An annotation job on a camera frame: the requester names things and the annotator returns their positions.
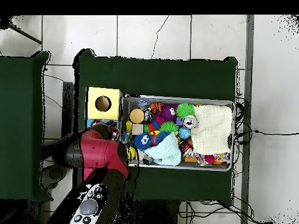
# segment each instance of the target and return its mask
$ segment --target wooden block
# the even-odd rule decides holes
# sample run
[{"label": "wooden block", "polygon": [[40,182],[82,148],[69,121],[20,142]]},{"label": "wooden block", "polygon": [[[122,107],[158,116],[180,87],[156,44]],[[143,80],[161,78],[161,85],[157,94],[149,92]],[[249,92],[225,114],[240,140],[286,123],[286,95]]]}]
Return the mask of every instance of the wooden block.
[{"label": "wooden block", "polygon": [[143,124],[132,124],[132,135],[143,133]]},{"label": "wooden block", "polygon": [[[108,111],[99,111],[96,108],[96,101],[100,96],[106,96],[111,101],[111,108]],[[90,119],[118,120],[120,96],[121,93],[118,89],[104,89],[100,87],[89,87],[87,117]]]},{"label": "wooden block", "polygon": [[185,162],[196,162],[196,157],[186,156]]}]

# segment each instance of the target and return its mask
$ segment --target green cloth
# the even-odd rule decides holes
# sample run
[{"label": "green cloth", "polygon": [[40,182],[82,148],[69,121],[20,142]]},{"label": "green cloth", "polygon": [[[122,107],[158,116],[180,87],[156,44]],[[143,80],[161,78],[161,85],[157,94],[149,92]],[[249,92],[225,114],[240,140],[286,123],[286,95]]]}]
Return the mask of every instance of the green cloth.
[{"label": "green cloth", "polygon": [[[237,61],[101,58],[85,50],[79,58],[79,129],[84,128],[86,87],[122,94],[235,101]],[[132,192],[137,168],[125,192]],[[144,200],[221,200],[231,203],[232,170],[176,170],[141,167],[135,190]]]},{"label": "green cloth", "polygon": [[42,73],[48,52],[0,57],[0,199],[48,201],[40,186]]}]

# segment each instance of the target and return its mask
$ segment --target stuffed toy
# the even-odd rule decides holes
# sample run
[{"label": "stuffed toy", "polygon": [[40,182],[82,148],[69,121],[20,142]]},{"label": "stuffed toy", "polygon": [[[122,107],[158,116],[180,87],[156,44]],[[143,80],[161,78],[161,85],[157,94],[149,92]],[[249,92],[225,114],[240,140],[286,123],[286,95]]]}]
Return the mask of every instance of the stuffed toy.
[{"label": "stuffed toy", "polygon": [[146,133],[157,131],[159,129],[160,129],[160,124],[157,122],[157,120],[153,120],[151,123],[143,125],[143,131]]},{"label": "stuffed toy", "polygon": [[136,135],[134,138],[134,146],[140,151],[144,151],[151,146],[158,145],[169,133],[161,131],[156,135],[156,132],[153,132],[154,135],[143,132],[139,135]]},{"label": "stuffed toy", "polygon": [[176,108],[178,104],[165,104],[163,105],[161,116],[165,121],[175,121],[176,120]]},{"label": "stuffed toy", "polygon": [[155,114],[157,111],[161,112],[162,111],[162,106],[163,103],[162,102],[155,102],[155,103],[151,103],[149,105],[149,107],[151,108],[152,112]]}]

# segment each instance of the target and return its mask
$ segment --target metal tray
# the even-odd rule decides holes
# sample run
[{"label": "metal tray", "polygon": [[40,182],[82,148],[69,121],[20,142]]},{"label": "metal tray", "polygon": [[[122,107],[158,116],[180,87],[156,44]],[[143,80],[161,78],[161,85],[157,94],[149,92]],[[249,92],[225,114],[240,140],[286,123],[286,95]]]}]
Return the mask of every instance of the metal tray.
[{"label": "metal tray", "polygon": [[[230,147],[231,154],[230,154],[230,163],[223,163],[222,165],[214,165],[214,164],[207,164],[203,167],[197,166],[195,162],[185,162],[184,160],[181,161],[180,164],[177,166],[164,166],[157,163],[151,163],[150,165],[143,164],[142,160],[139,160],[140,167],[158,167],[158,168],[167,168],[167,169],[185,169],[185,170],[212,170],[212,171],[228,171],[232,166],[233,161],[233,154],[234,154],[234,133],[235,133],[235,114],[236,114],[236,107],[235,103],[228,100],[204,100],[204,99],[191,99],[191,98],[177,98],[177,97],[162,97],[162,96],[145,96],[141,95],[140,97],[123,97],[122,98],[122,110],[123,115],[121,121],[126,123],[128,120],[129,112],[137,108],[137,101],[139,100],[146,100],[148,103],[152,102],[163,102],[163,103],[181,103],[181,102],[189,102],[191,104],[203,104],[203,105],[218,105],[218,106],[227,106],[232,110],[232,126],[231,126],[231,135],[228,137],[228,146]],[[137,160],[129,161],[129,166],[136,166],[138,164]]]}]

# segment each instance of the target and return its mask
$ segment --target white towel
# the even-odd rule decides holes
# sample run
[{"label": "white towel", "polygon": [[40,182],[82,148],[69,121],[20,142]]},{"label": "white towel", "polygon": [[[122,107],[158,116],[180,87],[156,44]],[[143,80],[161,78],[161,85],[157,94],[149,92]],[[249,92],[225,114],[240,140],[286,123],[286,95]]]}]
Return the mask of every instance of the white towel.
[{"label": "white towel", "polygon": [[228,137],[231,133],[232,111],[226,106],[194,107],[199,122],[191,129],[193,151],[201,155],[230,153]]},{"label": "white towel", "polygon": [[173,132],[165,137],[157,146],[146,149],[144,153],[152,157],[155,163],[165,166],[177,166],[182,158],[178,139]]}]

